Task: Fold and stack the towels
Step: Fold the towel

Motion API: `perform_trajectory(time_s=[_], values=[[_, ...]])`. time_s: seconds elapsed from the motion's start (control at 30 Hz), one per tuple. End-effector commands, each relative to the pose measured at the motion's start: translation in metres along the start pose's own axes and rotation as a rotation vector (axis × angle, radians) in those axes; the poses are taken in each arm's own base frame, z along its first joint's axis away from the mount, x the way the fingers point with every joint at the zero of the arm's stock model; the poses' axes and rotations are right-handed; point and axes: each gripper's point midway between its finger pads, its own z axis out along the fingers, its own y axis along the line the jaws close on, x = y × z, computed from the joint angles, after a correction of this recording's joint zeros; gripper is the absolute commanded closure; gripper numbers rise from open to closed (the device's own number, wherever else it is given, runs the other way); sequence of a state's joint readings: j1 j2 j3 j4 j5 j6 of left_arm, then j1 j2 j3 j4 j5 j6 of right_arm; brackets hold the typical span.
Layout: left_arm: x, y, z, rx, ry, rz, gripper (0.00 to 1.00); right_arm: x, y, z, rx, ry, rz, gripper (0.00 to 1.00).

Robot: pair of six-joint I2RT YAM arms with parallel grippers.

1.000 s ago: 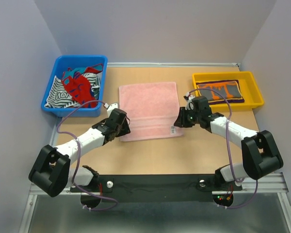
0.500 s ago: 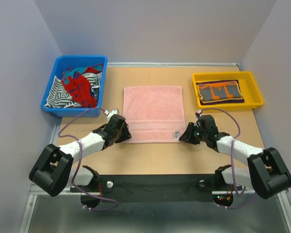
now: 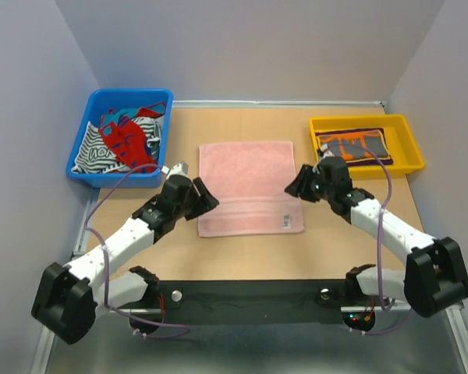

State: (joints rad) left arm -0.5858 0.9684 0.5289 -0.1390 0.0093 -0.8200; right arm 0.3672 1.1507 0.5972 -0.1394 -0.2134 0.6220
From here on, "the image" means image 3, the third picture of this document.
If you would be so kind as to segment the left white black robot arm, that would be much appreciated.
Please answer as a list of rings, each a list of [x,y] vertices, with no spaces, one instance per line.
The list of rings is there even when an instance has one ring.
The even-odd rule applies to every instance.
[[[97,247],[65,265],[52,263],[41,275],[31,309],[34,319],[67,344],[81,340],[97,318],[136,302],[165,305],[159,279],[142,266],[112,280],[110,276],[137,253],[156,244],[180,219],[190,221],[219,201],[201,178],[172,175],[123,226]]]

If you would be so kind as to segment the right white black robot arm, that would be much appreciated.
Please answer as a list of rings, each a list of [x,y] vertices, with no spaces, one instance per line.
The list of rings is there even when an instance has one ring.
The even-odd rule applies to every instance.
[[[331,210],[387,248],[403,264],[388,270],[380,263],[351,269],[343,294],[360,304],[370,296],[381,302],[401,301],[424,318],[468,298],[468,273],[459,244],[450,237],[435,238],[389,212],[372,194],[354,186],[341,157],[305,164],[285,193],[308,201],[325,200]]]

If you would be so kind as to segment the pink towel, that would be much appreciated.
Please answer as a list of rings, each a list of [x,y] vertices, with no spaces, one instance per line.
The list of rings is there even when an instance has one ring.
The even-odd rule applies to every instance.
[[[219,201],[198,218],[198,235],[218,238],[304,232],[303,207],[285,193],[296,178],[293,143],[252,141],[199,147],[199,176]]]

